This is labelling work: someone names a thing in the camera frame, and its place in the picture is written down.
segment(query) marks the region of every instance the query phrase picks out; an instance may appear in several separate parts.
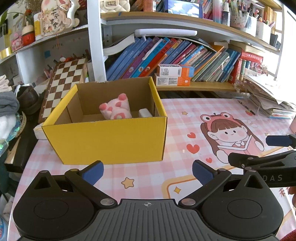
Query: chessboard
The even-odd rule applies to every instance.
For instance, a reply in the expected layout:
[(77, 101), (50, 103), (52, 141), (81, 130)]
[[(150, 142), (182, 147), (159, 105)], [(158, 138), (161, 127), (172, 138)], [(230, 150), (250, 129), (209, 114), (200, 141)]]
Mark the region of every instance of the chessboard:
[(69, 90), (78, 83), (84, 83), (87, 73), (87, 58), (58, 63), (51, 77), (40, 110), (38, 123), (43, 123)]

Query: crosshair marking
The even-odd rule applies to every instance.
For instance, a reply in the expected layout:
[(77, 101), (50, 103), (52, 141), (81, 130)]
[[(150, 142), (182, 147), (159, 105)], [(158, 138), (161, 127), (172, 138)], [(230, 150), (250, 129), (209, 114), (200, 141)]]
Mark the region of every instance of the crosshair marking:
[(150, 207), (150, 206), (153, 205), (153, 204), (150, 203), (150, 202), (146, 202), (146, 203), (144, 203), (144, 205), (145, 205), (146, 207)]

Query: blue gripper pad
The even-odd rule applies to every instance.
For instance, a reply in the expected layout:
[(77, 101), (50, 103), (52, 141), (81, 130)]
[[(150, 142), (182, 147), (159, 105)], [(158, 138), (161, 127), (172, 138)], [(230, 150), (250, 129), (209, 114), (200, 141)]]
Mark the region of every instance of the blue gripper pad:
[(195, 160), (192, 164), (192, 173), (194, 177), (199, 180), (202, 185), (207, 184), (214, 178), (214, 169), (200, 160)]
[(291, 146), (292, 140), (289, 136), (267, 136), (266, 144), (269, 146)]
[(79, 172), (83, 180), (94, 185), (104, 174), (104, 165), (101, 161), (95, 161)]

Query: red heart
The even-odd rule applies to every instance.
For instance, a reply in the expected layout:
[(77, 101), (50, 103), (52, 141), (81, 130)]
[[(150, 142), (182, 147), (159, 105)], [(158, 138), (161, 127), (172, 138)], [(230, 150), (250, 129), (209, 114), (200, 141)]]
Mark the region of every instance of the red heart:
[(186, 146), (187, 150), (190, 151), (192, 154), (198, 153), (198, 151), (200, 150), (199, 145), (194, 145), (192, 146), (191, 144), (188, 144)]
[(194, 134), (193, 132), (190, 132), (190, 134), (187, 134), (187, 136), (188, 136), (189, 138), (195, 138), (195, 137), (196, 137), (195, 134)]
[(253, 115), (253, 114), (252, 114), (250, 111), (248, 111), (248, 110), (246, 110), (246, 114), (249, 115), (249, 116), (252, 116), (252, 115)]
[(206, 160), (206, 162), (208, 162), (208, 163), (212, 163), (212, 161), (213, 161), (212, 158), (206, 158), (205, 160)]

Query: yellow star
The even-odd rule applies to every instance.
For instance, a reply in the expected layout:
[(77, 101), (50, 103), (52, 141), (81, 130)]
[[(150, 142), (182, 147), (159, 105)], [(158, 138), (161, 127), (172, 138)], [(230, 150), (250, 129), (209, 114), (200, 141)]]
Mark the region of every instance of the yellow star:
[(124, 179), (124, 181), (121, 182), (121, 184), (124, 185), (125, 189), (133, 188), (134, 187), (134, 185), (133, 185), (134, 180), (135, 179), (129, 179), (128, 177), (126, 177)]
[(180, 188), (177, 188), (177, 186), (175, 187), (175, 190), (174, 190), (174, 192), (176, 192), (176, 193), (180, 193), (180, 191), (181, 191), (181, 189)]

